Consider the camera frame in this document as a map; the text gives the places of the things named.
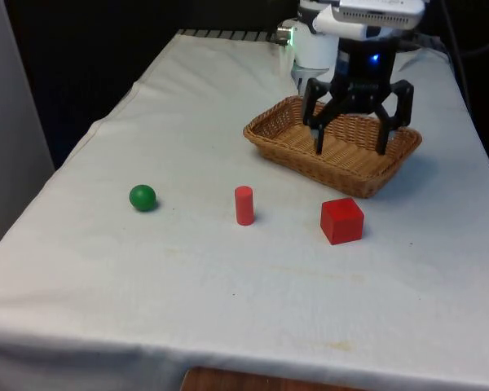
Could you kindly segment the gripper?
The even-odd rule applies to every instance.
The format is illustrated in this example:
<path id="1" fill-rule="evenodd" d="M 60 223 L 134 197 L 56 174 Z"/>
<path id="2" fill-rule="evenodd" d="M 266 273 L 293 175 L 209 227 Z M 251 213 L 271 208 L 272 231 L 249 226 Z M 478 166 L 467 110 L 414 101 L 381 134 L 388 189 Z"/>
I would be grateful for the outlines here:
<path id="1" fill-rule="evenodd" d="M 315 153 L 324 146 L 325 128 L 341 114 L 370 114 L 380 122 L 376 152 L 385 155 L 390 132 L 408 126 L 412 118 L 414 86 L 401 80 L 390 84 L 398 49 L 396 37 L 338 41 L 334 78 L 330 82 L 310 78 L 302 100 L 302 121 L 315 141 Z M 375 111 L 374 90 L 389 90 L 397 97 L 393 116 L 380 103 Z"/>

